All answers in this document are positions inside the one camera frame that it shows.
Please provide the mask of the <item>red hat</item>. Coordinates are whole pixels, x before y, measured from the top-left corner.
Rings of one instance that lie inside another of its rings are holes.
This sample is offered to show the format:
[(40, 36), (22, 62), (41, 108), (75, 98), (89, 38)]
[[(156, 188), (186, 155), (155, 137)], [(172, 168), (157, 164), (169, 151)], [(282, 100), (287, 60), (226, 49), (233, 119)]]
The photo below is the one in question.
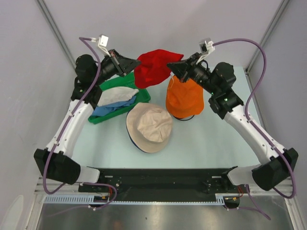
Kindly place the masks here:
[(171, 73), (167, 67), (168, 63), (178, 62), (184, 57), (183, 54), (157, 49), (141, 54), (137, 60), (140, 61), (134, 69), (135, 85), (137, 88), (145, 89), (166, 80)]

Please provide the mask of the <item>orange bucket hat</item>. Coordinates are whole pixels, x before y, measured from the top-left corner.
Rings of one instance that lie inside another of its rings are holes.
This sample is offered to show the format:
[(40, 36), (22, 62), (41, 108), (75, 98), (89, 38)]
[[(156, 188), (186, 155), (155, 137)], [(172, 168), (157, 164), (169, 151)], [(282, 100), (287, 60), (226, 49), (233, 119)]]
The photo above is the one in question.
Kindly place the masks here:
[(203, 88), (191, 79), (181, 83), (173, 76), (167, 87), (165, 106), (175, 117), (199, 115), (204, 109)]

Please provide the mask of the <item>light blue hat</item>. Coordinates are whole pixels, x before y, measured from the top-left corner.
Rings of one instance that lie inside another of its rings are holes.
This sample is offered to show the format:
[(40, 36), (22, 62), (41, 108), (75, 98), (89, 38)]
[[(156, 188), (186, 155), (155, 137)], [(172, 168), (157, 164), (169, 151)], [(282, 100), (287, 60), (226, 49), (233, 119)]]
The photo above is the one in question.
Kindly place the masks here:
[(108, 105), (96, 107), (92, 113), (92, 116), (98, 116), (98, 117), (106, 116), (107, 114), (113, 111), (116, 111), (118, 109), (125, 108), (125, 107), (132, 105), (135, 102), (135, 100), (136, 100), (136, 96), (133, 96), (128, 101), (115, 102), (115, 103), (111, 103)]

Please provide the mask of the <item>beige bucket hat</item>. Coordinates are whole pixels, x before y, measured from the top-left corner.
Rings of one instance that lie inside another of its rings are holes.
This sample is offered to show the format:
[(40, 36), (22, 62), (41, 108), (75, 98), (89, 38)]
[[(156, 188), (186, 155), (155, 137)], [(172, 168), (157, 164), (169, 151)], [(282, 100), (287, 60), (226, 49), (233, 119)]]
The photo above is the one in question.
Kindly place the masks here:
[(138, 103), (126, 116), (126, 129), (132, 143), (146, 153), (161, 151), (169, 142), (172, 128), (172, 116), (156, 104)]

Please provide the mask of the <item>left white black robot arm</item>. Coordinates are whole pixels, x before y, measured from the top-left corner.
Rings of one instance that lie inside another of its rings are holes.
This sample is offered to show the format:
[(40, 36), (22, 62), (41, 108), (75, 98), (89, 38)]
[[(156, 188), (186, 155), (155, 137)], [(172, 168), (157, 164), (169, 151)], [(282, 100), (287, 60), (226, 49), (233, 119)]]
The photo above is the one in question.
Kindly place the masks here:
[(34, 152), (34, 160), (44, 178), (64, 184), (89, 183), (97, 192), (105, 188), (106, 180), (98, 169), (81, 166), (72, 159), (74, 146), (102, 97), (100, 85), (115, 75), (125, 77), (140, 63), (114, 49), (102, 61), (95, 61), (89, 54), (76, 59), (77, 76), (68, 111), (53, 139), (44, 149)]

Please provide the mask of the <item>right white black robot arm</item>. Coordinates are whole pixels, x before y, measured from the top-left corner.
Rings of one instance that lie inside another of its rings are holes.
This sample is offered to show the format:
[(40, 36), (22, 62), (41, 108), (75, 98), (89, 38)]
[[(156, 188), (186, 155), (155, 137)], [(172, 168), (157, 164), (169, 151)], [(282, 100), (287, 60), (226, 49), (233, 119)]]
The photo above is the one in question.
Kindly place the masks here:
[(245, 111), (244, 102), (233, 91), (236, 81), (234, 67), (226, 62), (218, 63), (213, 71), (205, 68), (198, 61), (199, 53), (188, 59), (168, 63), (167, 67), (180, 82), (193, 80), (211, 94), (209, 104), (214, 113), (232, 126), (248, 143), (256, 154), (259, 165), (233, 167), (227, 177), (221, 180), (226, 192), (233, 192), (241, 184), (256, 184), (262, 190), (269, 191), (293, 175), (298, 159), (294, 148), (286, 149), (274, 140)]

